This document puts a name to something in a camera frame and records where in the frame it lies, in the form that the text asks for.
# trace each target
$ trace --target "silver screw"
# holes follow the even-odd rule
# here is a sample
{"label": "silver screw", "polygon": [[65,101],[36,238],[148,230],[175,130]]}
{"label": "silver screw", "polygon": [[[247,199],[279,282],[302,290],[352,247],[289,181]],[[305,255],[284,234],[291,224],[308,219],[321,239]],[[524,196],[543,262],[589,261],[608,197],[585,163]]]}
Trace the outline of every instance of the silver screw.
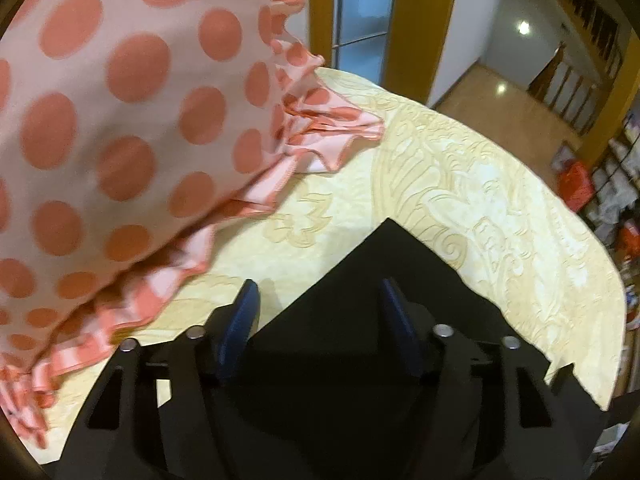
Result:
{"label": "silver screw", "polygon": [[502,344],[509,350],[517,350],[520,348],[520,340],[513,335],[507,335],[502,338]]}
{"label": "silver screw", "polygon": [[204,327],[201,325],[194,325],[187,329],[187,337],[189,339],[200,339],[205,335]]}
{"label": "silver screw", "polygon": [[433,333],[440,337],[451,337],[453,335],[453,328],[445,324],[435,325],[433,327]]}
{"label": "silver screw", "polygon": [[136,346],[138,346],[138,342],[132,337],[127,337],[120,343],[120,350],[123,352],[131,352]]}

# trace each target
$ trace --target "tablecloth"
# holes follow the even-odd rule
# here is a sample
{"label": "tablecloth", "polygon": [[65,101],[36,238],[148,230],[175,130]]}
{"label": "tablecloth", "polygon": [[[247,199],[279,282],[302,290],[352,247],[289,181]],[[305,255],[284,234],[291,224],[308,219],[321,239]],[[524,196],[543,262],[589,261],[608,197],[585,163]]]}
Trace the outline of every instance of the tablecloth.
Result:
{"label": "tablecloth", "polygon": [[[356,153],[339,173],[294,177],[274,214],[220,231],[209,271],[185,285],[153,323],[118,338],[171,340],[229,304],[245,278],[260,287],[263,326],[391,217],[546,354],[548,380],[575,363],[580,382],[606,409],[625,301],[612,261],[584,223],[516,158],[463,124],[358,76],[318,73],[384,118],[382,143]],[[103,367],[64,379],[58,402],[46,410],[49,448],[28,444],[39,462],[59,458]]]}

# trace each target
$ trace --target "wooden floor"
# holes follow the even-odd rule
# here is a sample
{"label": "wooden floor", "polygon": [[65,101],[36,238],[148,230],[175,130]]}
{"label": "wooden floor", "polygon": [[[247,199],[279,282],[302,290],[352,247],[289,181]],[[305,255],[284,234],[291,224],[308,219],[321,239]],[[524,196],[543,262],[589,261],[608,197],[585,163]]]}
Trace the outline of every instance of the wooden floor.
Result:
{"label": "wooden floor", "polygon": [[580,138],[567,123],[484,66],[474,66],[436,108],[474,129],[529,166],[556,192],[551,159],[563,140]]}

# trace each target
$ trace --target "wooden door frame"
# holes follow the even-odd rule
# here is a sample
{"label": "wooden door frame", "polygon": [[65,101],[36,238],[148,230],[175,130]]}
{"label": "wooden door frame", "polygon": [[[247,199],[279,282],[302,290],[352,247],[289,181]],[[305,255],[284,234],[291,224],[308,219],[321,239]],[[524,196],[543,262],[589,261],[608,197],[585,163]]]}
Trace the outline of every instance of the wooden door frame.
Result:
{"label": "wooden door frame", "polygon": [[[394,0],[382,86],[426,103],[455,0]],[[331,64],[334,0],[309,0],[311,51]]]}

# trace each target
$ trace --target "pink ruffle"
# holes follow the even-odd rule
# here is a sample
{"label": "pink ruffle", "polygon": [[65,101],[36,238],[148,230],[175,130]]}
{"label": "pink ruffle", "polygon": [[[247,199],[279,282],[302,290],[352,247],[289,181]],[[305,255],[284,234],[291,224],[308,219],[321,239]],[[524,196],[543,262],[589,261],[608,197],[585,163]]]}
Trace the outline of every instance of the pink ruffle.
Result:
{"label": "pink ruffle", "polygon": [[274,211],[293,173],[337,171],[355,139],[381,138],[380,118],[326,88],[314,73],[324,59],[310,54],[285,30],[288,16],[304,6],[304,0],[271,0],[276,38],[271,46],[286,95],[284,126],[274,136],[273,151],[282,143],[284,154],[250,186],[74,311],[54,330],[30,372],[0,364],[0,406],[19,436],[46,446],[42,409],[55,402],[58,378],[108,357],[116,331],[151,322],[185,279],[205,272],[217,228]]}

